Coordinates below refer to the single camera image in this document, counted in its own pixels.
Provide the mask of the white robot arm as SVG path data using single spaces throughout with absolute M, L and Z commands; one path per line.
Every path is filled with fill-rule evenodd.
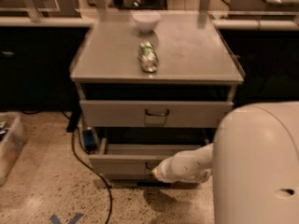
M 215 224 L 299 224 L 299 103 L 241 106 L 212 144 L 153 169 L 163 182 L 213 179 Z

